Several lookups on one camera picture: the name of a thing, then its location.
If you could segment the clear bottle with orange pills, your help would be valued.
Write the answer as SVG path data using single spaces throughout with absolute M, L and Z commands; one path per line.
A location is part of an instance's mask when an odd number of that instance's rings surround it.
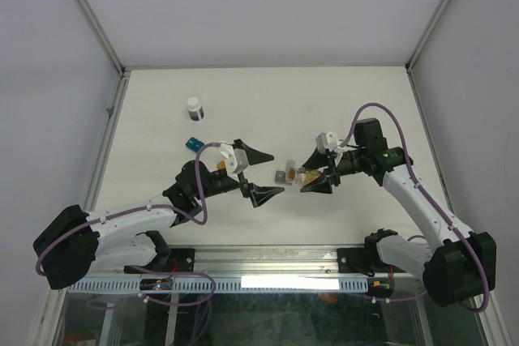
M 290 167 L 285 171 L 285 183 L 305 187 L 318 180 L 320 176 L 319 170 Z

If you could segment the grey pill box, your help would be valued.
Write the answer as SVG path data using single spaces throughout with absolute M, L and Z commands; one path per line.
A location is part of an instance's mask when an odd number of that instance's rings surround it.
M 287 160 L 284 170 L 277 170 L 275 173 L 275 183 L 292 185 L 298 176 L 298 168 L 294 160 Z

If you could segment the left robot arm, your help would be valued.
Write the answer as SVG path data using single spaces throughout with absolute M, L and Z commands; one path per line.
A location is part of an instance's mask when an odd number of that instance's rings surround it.
M 273 155 L 241 139 L 208 143 L 201 150 L 209 148 L 220 152 L 223 168 L 208 170 L 197 154 L 182 166 L 172 186 L 140 204 L 112 211 L 85 211 L 78 204 L 64 208 L 32 244 L 36 273 L 59 290 L 93 272 L 166 272 L 172 254 L 161 230 L 188 222 L 207 224 L 207 200 L 217 195 L 237 190 L 260 207 L 283 192 L 279 186 L 257 186 L 244 175 L 250 166 L 273 161 Z

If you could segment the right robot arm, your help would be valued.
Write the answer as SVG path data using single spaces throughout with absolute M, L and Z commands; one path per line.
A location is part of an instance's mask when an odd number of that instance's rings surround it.
M 320 175 L 301 191 L 330 194 L 342 177 L 364 173 L 399 202 L 426 242 L 415 244 L 391 229 L 378 229 L 365 237 L 362 250 L 348 256 L 346 264 L 369 277 L 394 266 L 420 279 L 441 307 L 477 295 L 486 305 L 495 288 L 496 243 L 492 236 L 476 233 L 428 192 L 405 149 L 388 146 L 377 119 L 356 123 L 354 141 L 354 147 L 348 149 L 337 133 L 319 134 L 303 167 Z

